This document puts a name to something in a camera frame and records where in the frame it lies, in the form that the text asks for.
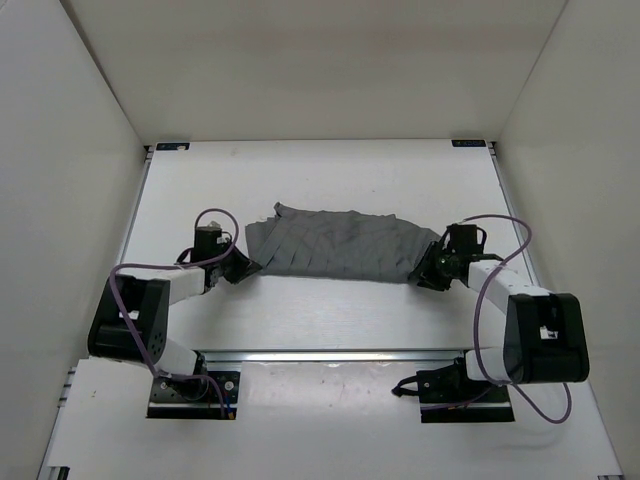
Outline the grey pleated skirt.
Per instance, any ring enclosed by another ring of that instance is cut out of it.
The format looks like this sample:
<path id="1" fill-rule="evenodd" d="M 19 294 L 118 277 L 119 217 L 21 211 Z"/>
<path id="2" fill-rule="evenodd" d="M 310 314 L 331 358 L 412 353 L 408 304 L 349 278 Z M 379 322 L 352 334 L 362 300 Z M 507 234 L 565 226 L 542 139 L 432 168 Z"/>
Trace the grey pleated skirt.
<path id="1" fill-rule="evenodd" d="M 403 284 L 441 236 L 394 214 L 277 203 L 273 216 L 245 227 L 245 238 L 265 275 Z"/>

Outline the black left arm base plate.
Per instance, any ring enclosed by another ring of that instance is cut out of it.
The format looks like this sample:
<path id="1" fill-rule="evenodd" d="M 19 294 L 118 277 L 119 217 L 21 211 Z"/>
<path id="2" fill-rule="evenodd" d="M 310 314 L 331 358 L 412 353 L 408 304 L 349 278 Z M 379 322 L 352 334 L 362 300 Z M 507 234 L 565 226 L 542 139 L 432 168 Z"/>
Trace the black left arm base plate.
<path id="1" fill-rule="evenodd" d="M 176 382 L 166 378 L 153 381 L 147 406 L 148 419 L 233 421 L 238 416 L 241 386 L 240 363 L 209 363 L 209 382 Z"/>

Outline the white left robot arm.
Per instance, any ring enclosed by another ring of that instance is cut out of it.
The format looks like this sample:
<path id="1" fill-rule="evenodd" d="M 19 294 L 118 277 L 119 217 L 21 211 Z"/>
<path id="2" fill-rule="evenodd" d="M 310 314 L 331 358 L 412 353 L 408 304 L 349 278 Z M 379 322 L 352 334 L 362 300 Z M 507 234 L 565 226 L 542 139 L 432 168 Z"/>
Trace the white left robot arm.
<path id="1" fill-rule="evenodd" d="M 178 302 L 209 292 L 219 280 L 238 284 L 261 266 L 244 255 L 232 237 L 213 222 L 194 229 L 193 246 L 171 269 L 126 266 L 105 284 L 87 340 L 95 357 L 140 363 L 188 398 L 208 389 L 204 356 L 169 338 L 169 310 Z"/>

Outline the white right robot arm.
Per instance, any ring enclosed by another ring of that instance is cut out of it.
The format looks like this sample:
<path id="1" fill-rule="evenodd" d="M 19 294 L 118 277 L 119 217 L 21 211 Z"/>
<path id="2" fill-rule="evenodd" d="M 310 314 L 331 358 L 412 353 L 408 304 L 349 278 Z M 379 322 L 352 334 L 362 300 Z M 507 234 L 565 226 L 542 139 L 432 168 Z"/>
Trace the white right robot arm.
<path id="1" fill-rule="evenodd" d="M 506 261 L 484 251 L 486 232 L 476 225 L 452 224 L 433 241 L 409 280 L 419 287 L 446 291 L 459 281 L 478 294 L 473 348 L 463 365 L 448 376 L 449 391 L 471 400 L 484 381 L 497 384 L 580 383 L 590 363 L 579 300 L 554 293 L 509 269 Z M 479 320 L 484 301 L 505 314 L 501 347 L 483 348 Z"/>

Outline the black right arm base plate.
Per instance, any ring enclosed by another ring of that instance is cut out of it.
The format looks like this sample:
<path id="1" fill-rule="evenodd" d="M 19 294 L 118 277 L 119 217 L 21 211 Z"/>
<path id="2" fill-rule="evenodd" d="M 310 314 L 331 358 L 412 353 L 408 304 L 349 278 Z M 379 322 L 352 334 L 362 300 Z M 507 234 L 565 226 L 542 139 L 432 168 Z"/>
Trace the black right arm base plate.
<path id="1" fill-rule="evenodd" d="M 466 369 L 449 365 L 419 370 L 391 390 L 396 397 L 416 397 L 423 424 L 510 423 L 515 421 L 506 387 L 466 377 Z"/>

